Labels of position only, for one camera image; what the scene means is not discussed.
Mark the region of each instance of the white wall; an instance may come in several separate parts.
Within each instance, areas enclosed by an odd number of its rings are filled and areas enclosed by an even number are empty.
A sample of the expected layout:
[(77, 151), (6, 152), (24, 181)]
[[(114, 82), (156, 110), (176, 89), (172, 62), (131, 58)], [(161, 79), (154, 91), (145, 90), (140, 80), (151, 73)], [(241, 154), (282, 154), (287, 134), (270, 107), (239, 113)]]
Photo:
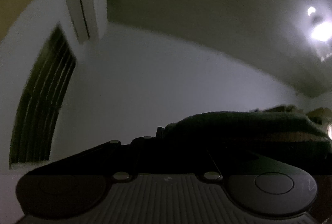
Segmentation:
[(76, 40), (65, 0), (34, 0), (0, 43), (0, 223), (23, 216), (15, 196), (19, 178), (33, 167), (9, 170), (9, 148), (16, 110), (32, 66), (57, 24), (79, 61), (84, 48)]
[(329, 108), (332, 110), (332, 91), (325, 92), (316, 98), (312, 98), (308, 102), (308, 111), (316, 108)]
[(154, 136), (158, 126), (208, 111), (248, 111), (308, 99), (271, 76), (194, 43), (110, 24), (76, 68), (51, 156)]

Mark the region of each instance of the dark window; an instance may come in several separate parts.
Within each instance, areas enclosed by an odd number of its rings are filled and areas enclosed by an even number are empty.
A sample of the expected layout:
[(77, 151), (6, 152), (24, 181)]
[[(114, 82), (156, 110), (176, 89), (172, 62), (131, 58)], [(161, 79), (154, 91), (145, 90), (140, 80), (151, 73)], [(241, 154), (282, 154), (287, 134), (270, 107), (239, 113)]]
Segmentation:
[(49, 159), (55, 124), (75, 64), (69, 45), (57, 27), (42, 48), (22, 93), (9, 166)]

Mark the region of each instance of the light fixture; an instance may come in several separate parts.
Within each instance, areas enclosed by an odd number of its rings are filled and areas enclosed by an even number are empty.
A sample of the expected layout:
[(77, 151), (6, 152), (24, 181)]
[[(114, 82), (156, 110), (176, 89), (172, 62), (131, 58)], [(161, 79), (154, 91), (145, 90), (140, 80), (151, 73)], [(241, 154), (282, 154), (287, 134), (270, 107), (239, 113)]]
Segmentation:
[(312, 13), (315, 13), (316, 12), (316, 9), (314, 8), (314, 7), (310, 7), (309, 9), (308, 9), (308, 16), (310, 16)]
[(311, 37), (319, 41), (327, 41), (332, 37), (332, 23), (325, 21), (317, 25), (311, 34)]

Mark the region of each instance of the gray ribbed surface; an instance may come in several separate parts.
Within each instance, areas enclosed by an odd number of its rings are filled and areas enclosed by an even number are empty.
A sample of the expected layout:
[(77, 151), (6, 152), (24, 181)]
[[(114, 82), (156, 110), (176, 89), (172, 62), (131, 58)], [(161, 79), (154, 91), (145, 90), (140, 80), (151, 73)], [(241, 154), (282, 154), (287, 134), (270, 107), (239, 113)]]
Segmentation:
[(234, 206), (222, 188), (200, 182), (195, 175), (139, 175), (133, 182), (115, 184), (97, 207), (68, 220), (43, 220), (32, 216), (19, 224), (316, 224), (303, 214), (287, 220), (267, 220)]

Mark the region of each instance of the bright light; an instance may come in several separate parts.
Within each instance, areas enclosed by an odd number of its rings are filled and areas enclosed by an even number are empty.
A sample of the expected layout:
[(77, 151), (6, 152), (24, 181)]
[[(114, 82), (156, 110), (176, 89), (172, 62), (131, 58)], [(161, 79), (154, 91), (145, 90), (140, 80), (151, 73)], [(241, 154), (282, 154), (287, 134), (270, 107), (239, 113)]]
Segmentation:
[(310, 16), (312, 13), (315, 13), (316, 12), (316, 9), (314, 7), (310, 7), (308, 9), (308, 16)]
[(311, 37), (319, 41), (327, 41), (332, 37), (332, 23), (325, 21), (319, 24), (313, 29)]

